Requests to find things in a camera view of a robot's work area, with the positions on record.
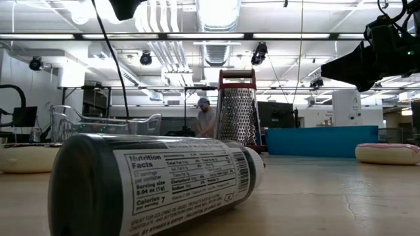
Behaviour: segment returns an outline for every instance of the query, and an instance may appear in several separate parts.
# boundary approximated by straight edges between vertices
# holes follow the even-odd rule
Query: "nutrition facts label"
[[[242,150],[198,145],[114,151],[123,182],[129,183],[123,184],[121,235],[157,233],[247,195],[249,167]]]

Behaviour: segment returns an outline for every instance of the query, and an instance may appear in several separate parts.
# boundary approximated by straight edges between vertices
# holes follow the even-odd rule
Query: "barcode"
[[[248,163],[242,152],[234,152],[233,154],[236,159],[236,163],[238,164],[238,191],[247,191],[249,183]]]

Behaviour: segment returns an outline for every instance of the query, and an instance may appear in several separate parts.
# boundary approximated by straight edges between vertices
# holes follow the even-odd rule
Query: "person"
[[[216,112],[210,106],[210,101],[207,98],[200,98],[197,106],[201,109],[197,117],[197,137],[215,138]]]

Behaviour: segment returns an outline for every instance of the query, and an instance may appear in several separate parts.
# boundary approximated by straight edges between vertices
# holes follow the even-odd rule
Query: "wooden table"
[[[269,158],[246,202],[183,235],[419,235],[420,167]],[[49,235],[48,174],[0,175],[0,235]]]

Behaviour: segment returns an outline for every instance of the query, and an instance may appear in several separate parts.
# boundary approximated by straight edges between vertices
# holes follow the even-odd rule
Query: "blue cap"
[[[207,98],[200,98],[197,102],[197,106],[201,107],[202,105],[210,104],[210,101]]]

